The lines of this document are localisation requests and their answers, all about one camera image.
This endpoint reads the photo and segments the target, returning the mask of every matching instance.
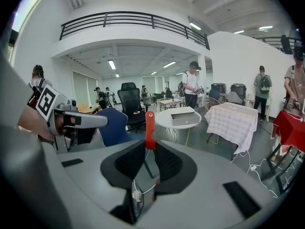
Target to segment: black container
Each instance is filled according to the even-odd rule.
[[[246,86],[241,83],[234,83],[231,85],[231,92],[236,92],[241,100],[246,98]]]
[[[211,90],[217,90],[220,94],[226,93],[226,85],[224,83],[211,84]]]

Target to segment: checkered tablecloth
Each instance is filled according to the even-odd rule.
[[[257,126],[257,110],[224,103],[213,106],[204,116],[208,133],[215,133],[238,145],[235,154],[249,150]]]

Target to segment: red handle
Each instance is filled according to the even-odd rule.
[[[146,136],[145,136],[145,146],[149,150],[156,148],[156,140],[152,138],[154,131],[154,112],[147,111],[145,114],[146,119]]]

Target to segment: red cloth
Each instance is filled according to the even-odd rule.
[[[281,137],[281,145],[294,146],[305,153],[305,122],[297,119],[300,117],[281,111],[273,122],[272,137],[278,134]]]

